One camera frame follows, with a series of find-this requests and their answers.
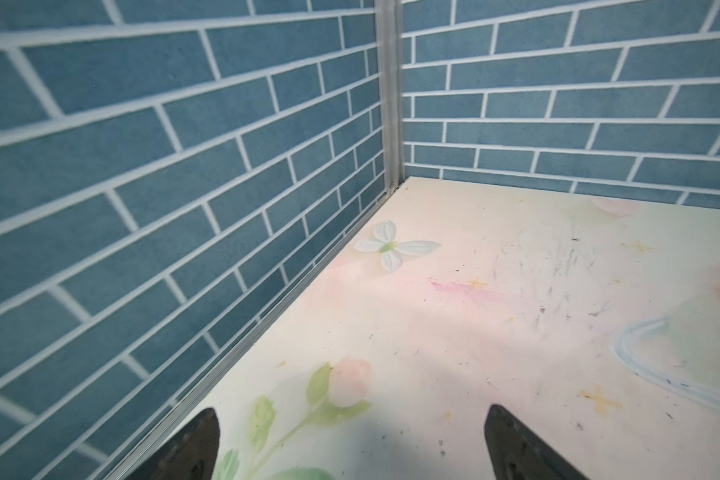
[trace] white petal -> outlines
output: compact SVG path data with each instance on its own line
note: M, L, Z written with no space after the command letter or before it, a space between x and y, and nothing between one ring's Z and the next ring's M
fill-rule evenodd
M403 259L400 257L400 254L394 250L390 250L389 252L384 252L382 254L382 266L384 267L384 270L390 274L400 268L400 265L402 264Z
M414 240L413 242L400 242L394 249L406 255L426 255L440 246L437 242L428 240Z
M393 222L390 220L385 221L383 224L379 224L374 228L373 234L384 242L385 244L388 244L389 242L394 241L394 236L397 234L398 229L394 225Z
M386 245L384 242L374 240L373 238L368 240L360 240L355 244L355 250L358 252L378 252L382 247Z

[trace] wall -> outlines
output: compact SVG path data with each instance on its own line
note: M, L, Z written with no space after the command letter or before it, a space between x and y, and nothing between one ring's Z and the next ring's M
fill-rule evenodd
M105 476L382 195L371 2L0 1L0 479Z
M720 0L404 4L406 175L720 208Z

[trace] blue brick wall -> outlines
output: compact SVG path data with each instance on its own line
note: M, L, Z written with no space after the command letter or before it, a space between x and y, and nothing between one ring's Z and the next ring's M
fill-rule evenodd
M380 130L372 0L0 2L0 479L106 476L384 195Z
M720 208L720 0L404 0L405 174Z

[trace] green leaf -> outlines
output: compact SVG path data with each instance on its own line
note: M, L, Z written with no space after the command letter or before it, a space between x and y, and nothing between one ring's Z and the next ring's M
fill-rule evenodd
M216 463L211 480L232 480L235 477L237 468L240 466L237 453L237 450L229 450L224 455L224 459Z
M272 400L262 395L256 400L256 404L253 407L251 430L249 432L251 445L257 453L266 445L269 428L272 427L274 422L275 407L272 406Z
M267 480L334 480L334 477L320 468L296 467L278 472Z
M365 400L360 400L355 405L348 407L336 407L326 400L314 412L309 414L307 423L333 426L351 420L369 408L371 408L371 403Z
M331 364L323 363L315 370L307 385L307 402L310 406L315 405L328 394L328 378L331 375Z

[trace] brick wall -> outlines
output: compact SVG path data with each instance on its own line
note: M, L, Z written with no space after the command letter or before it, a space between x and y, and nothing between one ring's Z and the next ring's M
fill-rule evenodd
M720 0L404 4L406 175L720 208Z
M0 480L102 478L383 194L372 0L0 0Z

